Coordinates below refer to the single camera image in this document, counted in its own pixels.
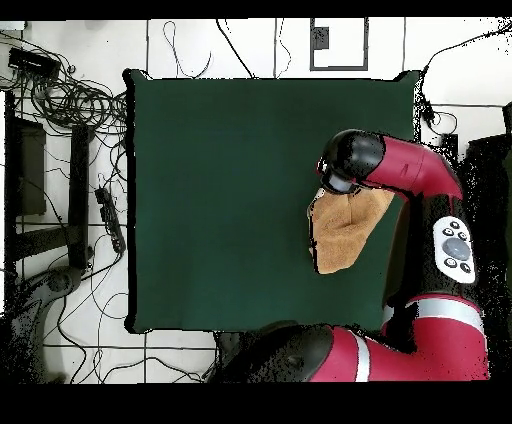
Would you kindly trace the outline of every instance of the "green felt surface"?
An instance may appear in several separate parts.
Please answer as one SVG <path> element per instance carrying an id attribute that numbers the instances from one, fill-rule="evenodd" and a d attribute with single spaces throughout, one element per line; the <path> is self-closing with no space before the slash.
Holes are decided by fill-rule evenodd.
<path id="1" fill-rule="evenodd" d="M 359 128 L 413 137 L 419 73 L 379 80 L 135 84 L 134 330 L 253 330 L 277 320 L 381 322 L 395 198 L 349 269 L 318 275 L 306 209 L 326 142 Z"/>

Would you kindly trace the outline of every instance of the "electronic device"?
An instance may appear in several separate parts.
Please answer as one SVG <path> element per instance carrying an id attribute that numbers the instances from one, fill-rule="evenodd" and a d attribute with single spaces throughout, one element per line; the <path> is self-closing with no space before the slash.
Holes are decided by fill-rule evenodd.
<path id="1" fill-rule="evenodd" d="M 47 56 L 13 47 L 9 50 L 9 67 L 55 80 L 59 76 L 60 62 Z"/>
<path id="2" fill-rule="evenodd" d="M 122 255 L 126 250 L 126 242 L 124 240 L 121 226 L 117 218 L 117 211 L 112 201 L 112 196 L 105 188 L 99 188 L 94 191 L 98 204 L 101 205 L 100 214 L 101 220 L 105 223 L 107 233 L 110 235 L 112 240 L 112 247 L 114 251 Z"/>

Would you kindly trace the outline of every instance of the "silver stripe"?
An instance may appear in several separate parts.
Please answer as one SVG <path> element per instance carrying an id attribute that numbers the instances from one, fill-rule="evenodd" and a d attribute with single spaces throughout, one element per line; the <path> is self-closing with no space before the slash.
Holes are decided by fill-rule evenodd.
<path id="1" fill-rule="evenodd" d="M 484 334 L 480 314 L 471 306 L 452 299 L 420 299 L 409 302 L 418 304 L 418 318 L 449 318 L 476 328 Z"/>
<path id="2" fill-rule="evenodd" d="M 391 306 L 384 306 L 384 310 L 382 311 L 382 326 L 391 319 L 394 311 L 394 308 L 392 308 Z"/>
<path id="3" fill-rule="evenodd" d="M 351 331 L 357 342 L 357 374 L 356 382 L 367 382 L 370 376 L 370 352 L 366 342 Z"/>

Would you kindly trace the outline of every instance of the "floor tile grout line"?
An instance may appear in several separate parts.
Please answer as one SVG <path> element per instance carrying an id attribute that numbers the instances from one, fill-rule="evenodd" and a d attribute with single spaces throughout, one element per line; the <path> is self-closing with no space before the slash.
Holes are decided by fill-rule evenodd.
<path id="1" fill-rule="evenodd" d="M 402 72 L 405 71 L 405 38 L 406 38 L 406 34 L 407 34 L 407 17 L 404 16 L 404 41 L 403 41 L 403 44 L 402 44 L 402 48 L 403 48 L 403 54 L 402 54 Z"/>
<path id="2" fill-rule="evenodd" d="M 146 74 L 149 72 L 149 19 L 146 20 Z"/>
<path id="3" fill-rule="evenodd" d="M 147 383 L 147 345 L 148 345 L 148 333 L 144 333 L 144 384 Z"/>
<path id="4" fill-rule="evenodd" d="M 476 105 L 476 104 L 457 104 L 457 103 L 432 103 L 432 106 L 437 107 L 474 107 L 474 108 L 488 108 L 488 109 L 503 109 L 505 106 L 501 105 Z"/>
<path id="5" fill-rule="evenodd" d="M 25 225 L 33 225 L 33 226 L 37 226 L 37 225 L 41 225 L 41 226 L 50 226 L 50 225 L 60 225 L 60 223 L 58 222 L 25 222 L 24 223 Z M 87 224 L 88 227 L 104 227 L 105 224 Z M 127 227 L 127 224 L 119 224 L 119 226 L 121 227 Z"/>
<path id="6" fill-rule="evenodd" d="M 215 351 L 214 347 L 181 347 L 181 346 L 110 346 L 110 345 L 80 345 L 84 349 L 113 349 L 113 350 L 172 350 L 172 351 Z M 59 345 L 59 344 L 51 344 L 51 343 L 43 343 L 43 347 L 48 348 L 74 348 L 80 349 L 75 345 Z"/>
<path id="7" fill-rule="evenodd" d="M 272 75 L 277 78 L 277 18 L 274 18 L 274 70 Z"/>

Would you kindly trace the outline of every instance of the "electrical cable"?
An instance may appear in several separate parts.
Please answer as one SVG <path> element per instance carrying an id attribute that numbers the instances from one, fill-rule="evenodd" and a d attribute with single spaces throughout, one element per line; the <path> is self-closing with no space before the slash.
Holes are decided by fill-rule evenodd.
<path id="1" fill-rule="evenodd" d="M 165 38 L 169 42 L 169 39 L 167 38 L 167 35 L 165 33 L 165 28 L 163 29 L 163 31 L 164 31 Z M 175 33 L 176 33 L 176 25 L 174 24 L 173 38 L 172 38 L 172 42 L 169 42 L 169 44 L 171 45 L 171 48 L 173 49 L 173 53 L 174 53 L 176 61 L 177 61 L 178 69 L 183 73 L 183 75 L 185 75 L 189 78 L 197 78 L 197 77 L 201 76 L 208 69 L 208 67 L 210 65 L 211 58 L 212 58 L 211 52 L 210 52 L 210 57 L 208 59 L 208 63 L 206 65 L 206 67 L 201 71 L 201 73 L 199 73 L 197 76 L 187 75 L 185 72 L 183 72 L 181 63 L 179 62 L 177 54 L 176 54 L 176 49 L 174 46 Z M 98 150 L 97 150 L 94 158 L 89 163 L 89 166 L 92 165 L 96 161 L 102 147 L 106 147 L 110 150 L 109 159 L 110 159 L 110 164 L 112 165 L 112 172 L 108 179 L 105 179 L 105 177 L 103 178 L 104 182 L 102 185 L 103 185 L 103 187 L 107 187 L 107 185 L 108 185 L 109 192 L 110 192 L 112 198 L 116 199 L 116 202 L 117 202 L 117 197 L 112 195 L 112 185 L 113 184 L 115 185 L 117 183 L 121 187 L 123 194 L 126 195 L 126 190 L 125 190 L 123 184 L 121 183 L 121 180 L 126 182 L 127 179 L 122 175 L 122 172 L 119 169 L 119 161 L 126 154 L 126 152 L 124 151 L 124 144 L 123 144 L 124 139 L 122 138 L 124 136 L 124 134 L 126 133 L 126 126 L 124 124 L 124 122 L 126 121 L 126 93 L 124 92 L 117 96 L 113 96 L 110 89 L 101 83 L 97 83 L 97 82 L 90 81 L 90 80 L 77 81 L 70 76 L 71 73 L 74 72 L 72 70 L 73 67 L 69 64 L 69 61 L 64 56 L 62 56 L 60 54 L 55 54 L 55 53 L 49 52 L 45 49 L 40 48 L 39 46 L 36 46 L 35 44 L 26 42 L 23 39 L 18 39 L 16 37 L 11 37 L 11 36 L 9 36 L 9 38 L 21 41 L 22 43 L 27 43 L 27 44 L 35 47 L 33 50 L 31 50 L 32 52 L 36 51 L 40 54 L 43 54 L 46 57 L 51 57 L 52 59 L 56 59 L 58 62 L 60 62 L 60 69 L 59 69 L 60 74 L 56 80 L 49 80 L 47 78 L 41 78 L 40 76 L 30 74 L 29 72 L 26 72 L 23 70 L 16 70 L 13 72 L 14 78 L 10 80 L 12 82 L 12 84 L 8 89 L 14 89 L 14 88 L 21 87 L 21 90 L 22 90 L 20 100 L 18 101 L 18 103 L 16 105 L 16 112 L 21 113 L 22 117 L 24 114 L 26 114 L 28 116 L 32 116 L 36 122 L 39 122 L 39 119 L 42 118 L 47 123 L 49 128 L 53 131 L 53 134 L 51 134 L 51 133 L 47 133 L 47 134 L 50 136 L 55 136 L 55 137 L 70 137 L 70 135 L 71 135 L 70 132 L 63 132 L 62 130 L 60 130 L 58 128 L 62 128 L 64 130 L 69 131 L 73 128 L 73 126 L 80 125 L 80 124 L 86 124 L 86 125 L 92 127 L 92 129 L 94 129 L 96 138 L 98 138 L 98 140 L 100 140 L 100 145 L 98 147 Z M 23 100 L 26 98 L 25 92 L 28 92 L 28 94 L 30 94 L 28 99 L 30 99 L 32 101 L 32 105 L 35 108 L 36 113 L 24 112 Z M 100 137 L 98 137 L 98 134 L 105 136 L 103 138 L 103 140 Z M 117 143 L 115 143 L 114 145 L 110 146 L 109 144 L 107 144 L 105 142 L 106 138 L 109 135 L 119 137 L 119 141 Z M 63 159 L 58 159 L 57 157 L 55 157 L 53 154 L 51 154 L 47 150 L 46 150 L 46 152 L 48 153 L 49 156 L 53 157 L 57 161 L 69 163 L 69 161 L 66 161 Z M 61 174 L 64 177 L 69 179 L 69 177 L 65 174 L 65 172 L 62 170 L 62 168 L 54 168 L 47 172 L 54 172 L 57 170 L 59 172 L 61 172 Z M 25 181 L 29 184 L 36 186 L 35 184 L 31 183 L 28 180 L 25 180 Z M 62 218 L 58 215 L 52 200 L 44 192 L 44 190 L 42 190 L 42 191 L 45 194 L 45 197 L 50 202 L 52 209 L 55 213 L 55 216 L 57 217 L 57 221 L 59 222 L 59 225 L 61 225 L 61 227 L 64 229 L 63 224 L 62 224 Z M 66 244 L 69 245 L 69 240 L 67 240 L 67 233 L 64 232 L 64 235 L 66 236 Z M 98 238 L 98 240 L 96 240 L 96 243 L 95 243 L 95 246 L 93 249 L 94 256 L 96 255 L 97 242 L 99 241 L 100 238 L 102 238 L 106 235 L 107 234 L 100 236 Z M 52 261 L 48 265 L 48 269 L 50 269 L 51 266 L 58 259 L 60 259 L 64 256 L 66 256 L 66 254 L 61 255 L 59 258 Z M 81 346 L 78 343 L 76 343 L 75 341 L 73 341 L 69 336 L 67 336 L 62 330 L 61 324 L 67 318 L 69 318 L 72 314 L 74 314 L 76 312 L 76 310 L 81 305 L 83 305 L 84 302 L 89 297 L 93 297 L 94 303 L 96 304 L 98 309 L 100 309 L 100 306 L 97 303 L 97 300 L 94 296 L 94 292 L 103 283 L 103 281 L 109 274 L 112 267 L 115 264 L 117 264 L 121 260 L 121 258 L 122 258 L 122 255 L 118 255 L 116 257 L 116 259 L 110 265 L 108 265 L 100 270 L 97 270 L 97 271 L 94 271 L 94 265 L 91 266 L 90 274 L 83 276 L 81 278 L 82 281 L 85 281 L 88 278 L 91 279 L 91 293 L 78 306 L 76 306 L 70 313 L 68 313 L 65 317 L 64 317 L 64 314 L 65 314 L 66 306 L 67 306 L 67 297 L 64 297 L 64 306 L 63 306 L 63 309 L 62 309 L 62 311 L 59 315 L 59 318 L 57 320 L 57 325 L 53 329 L 51 329 L 48 333 L 46 333 L 46 335 L 44 336 L 44 339 L 47 338 L 50 333 L 52 333 L 55 329 L 57 329 L 59 331 L 59 333 L 61 334 L 61 336 L 65 340 L 67 340 L 68 343 L 70 343 L 70 346 L 80 349 L 82 351 L 82 353 L 84 354 L 82 363 L 80 364 L 80 366 L 78 367 L 78 369 L 75 371 L 74 375 L 71 378 L 71 383 L 75 382 L 77 375 L 79 374 L 80 370 L 83 368 L 83 366 L 87 360 L 87 351 L 85 350 L 85 348 L 87 346 Z M 103 276 L 102 280 L 98 283 L 98 285 L 96 285 L 96 287 L 93 288 L 92 287 L 92 277 L 94 277 L 95 275 L 98 275 L 104 271 L 107 271 L 106 274 Z M 116 293 L 113 297 L 118 296 L 120 294 L 123 294 L 123 293 Z M 110 300 L 113 299 L 113 297 L 111 299 L 109 299 L 109 301 L 105 304 L 105 306 L 101 310 L 100 325 L 98 327 L 98 346 L 100 346 L 99 330 L 100 330 L 101 320 L 103 318 L 103 315 L 107 316 L 110 319 L 118 319 L 118 320 L 124 319 L 124 317 L 114 317 L 110 314 L 105 313 L 105 309 L 106 309 L 108 303 L 110 302 Z M 93 357 L 93 365 L 94 365 L 93 370 L 91 370 L 85 378 L 80 380 L 78 382 L 78 384 L 85 381 L 92 373 L 96 374 L 97 378 L 99 379 L 98 381 L 100 381 L 101 384 L 105 384 L 105 381 L 107 380 L 108 376 L 116 369 L 129 368 L 129 367 L 137 366 L 138 364 L 141 363 L 141 362 L 138 362 L 138 363 L 132 364 L 132 365 L 125 365 L 122 367 L 114 367 L 110 371 L 108 371 L 107 375 L 104 378 L 101 378 L 98 370 L 99 370 L 102 358 L 103 358 L 103 351 L 97 350 Z M 146 352 L 145 352 L 144 364 L 146 364 L 146 362 L 149 360 L 156 360 L 171 370 L 183 373 L 183 375 L 180 378 L 176 379 L 175 381 L 179 381 L 182 378 L 184 378 L 185 376 L 188 376 L 193 381 L 201 381 L 200 376 L 197 373 L 187 373 L 183 370 L 180 370 L 179 368 L 172 367 L 172 366 L 166 364 L 165 362 L 161 361 L 159 358 L 146 357 Z"/>
<path id="2" fill-rule="evenodd" d="M 279 44 L 281 44 L 281 47 L 286 50 L 286 53 L 288 53 L 288 64 L 286 65 L 286 69 L 279 73 L 279 75 L 277 76 L 278 79 L 281 77 L 282 74 L 284 74 L 288 70 L 288 68 L 290 67 L 290 63 L 292 63 L 292 54 L 290 53 L 290 50 L 288 50 L 286 48 L 286 46 L 283 44 L 283 41 L 281 39 L 281 33 L 283 32 L 283 25 L 284 25 L 284 18 L 281 21 L 281 29 L 279 30 L 278 39 L 279 39 Z"/>
<path id="3" fill-rule="evenodd" d="M 421 107 L 421 112 L 424 116 L 424 119 L 425 119 L 425 122 L 428 126 L 428 128 L 436 135 L 440 136 L 441 134 L 436 132 L 433 128 L 432 128 L 432 123 L 433 123 L 433 118 L 435 116 L 435 114 L 444 114 L 444 115 L 449 115 L 451 117 L 453 117 L 455 119 L 455 127 L 454 129 L 448 133 L 448 134 L 453 134 L 455 132 L 455 130 L 457 129 L 457 118 L 455 117 L 455 115 L 451 114 L 451 113 L 448 113 L 448 112 L 439 112 L 439 111 L 434 111 L 432 109 L 432 105 L 430 104 L 430 102 L 426 99 L 425 97 L 425 93 L 423 92 L 423 85 L 425 83 L 425 77 L 426 77 L 426 74 L 430 68 L 430 65 L 432 63 L 432 61 L 434 60 L 434 58 L 438 55 L 438 54 L 441 54 L 443 52 L 446 52 L 446 51 L 449 51 L 449 50 L 452 50 L 452 49 L 455 49 L 457 47 L 463 47 L 463 46 L 466 46 L 467 44 L 469 43 L 473 43 L 473 42 L 476 42 L 476 41 L 479 41 L 479 40 L 482 40 L 484 38 L 490 38 L 490 37 L 493 37 L 493 36 L 496 36 L 496 35 L 503 35 L 507 32 L 511 32 L 512 31 L 512 22 L 509 22 L 507 23 L 506 25 L 498 28 L 497 30 L 495 31 L 488 31 L 484 34 L 480 34 L 480 35 L 477 35 L 477 36 L 474 36 L 474 37 L 471 37 L 465 41 L 462 41 L 461 43 L 457 43 L 457 44 L 454 44 L 452 46 L 449 46 L 449 47 L 446 47 L 444 49 L 441 49 L 439 51 L 437 51 L 436 53 L 434 53 L 432 55 L 432 57 L 429 59 L 429 61 L 427 62 L 427 64 L 425 65 L 425 67 L 423 68 L 423 70 L 420 72 L 420 79 L 419 79 L 419 86 L 418 86 L 418 91 L 419 91 L 419 96 L 420 96 L 420 107 Z"/>
<path id="4" fill-rule="evenodd" d="M 229 37 L 226 35 L 226 33 L 224 32 L 224 30 L 221 28 L 220 26 L 220 23 L 219 23 L 219 20 L 218 19 L 215 19 L 215 23 L 217 24 L 217 28 L 219 28 L 219 31 L 222 33 L 222 35 L 224 36 L 224 38 L 226 39 L 226 41 L 228 42 L 229 44 L 229 47 L 231 47 L 231 50 L 233 51 L 233 53 L 235 53 L 235 56 L 237 57 L 238 61 L 242 64 L 242 66 L 244 67 L 244 69 L 247 71 L 247 73 L 249 74 L 249 76 L 251 78 L 256 78 L 254 76 L 254 74 L 249 71 L 249 68 L 247 67 L 247 65 L 244 63 L 244 61 L 242 60 L 242 58 L 240 57 L 240 55 L 238 54 L 238 52 L 236 51 L 236 49 L 233 47 L 233 44 L 231 44 L 231 40 L 229 39 Z"/>
<path id="5" fill-rule="evenodd" d="M 165 27 L 168 24 L 174 25 L 174 30 L 172 32 L 172 42 L 169 41 L 169 38 L 167 38 L 167 34 L 165 33 Z M 180 60 L 178 59 L 178 53 L 176 53 L 176 47 L 175 47 L 175 42 L 174 42 L 174 38 L 176 37 L 176 24 L 174 23 L 174 21 L 167 21 L 166 23 L 164 23 L 164 26 L 162 27 L 162 32 L 164 34 L 165 39 L 167 40 L 167 43 L 169 44 L 169 46 L 171 46 L 172 52 L 174 54 L 174 59 L 176 60 L 176 78 L 178 78 L 179 71 L 181 71 L 181 73 L 183 75 L 185 75 L 186 77 L 195 79 L 195 78 L 199 78 L 200 76 L 202 76 L 208 70 L 208 68 L 210 67 L 211 60 L 212 60 L 212 52 L 210 52 L 210 56 L 208 57 L 208 62 L 206 62 L 206 65 L 201 72 L 199 72 L 195 76 L 188 75 L 187 73 L 185 73 L 185 71 L 183 71 L 183 68 L 181 67 Z"/>

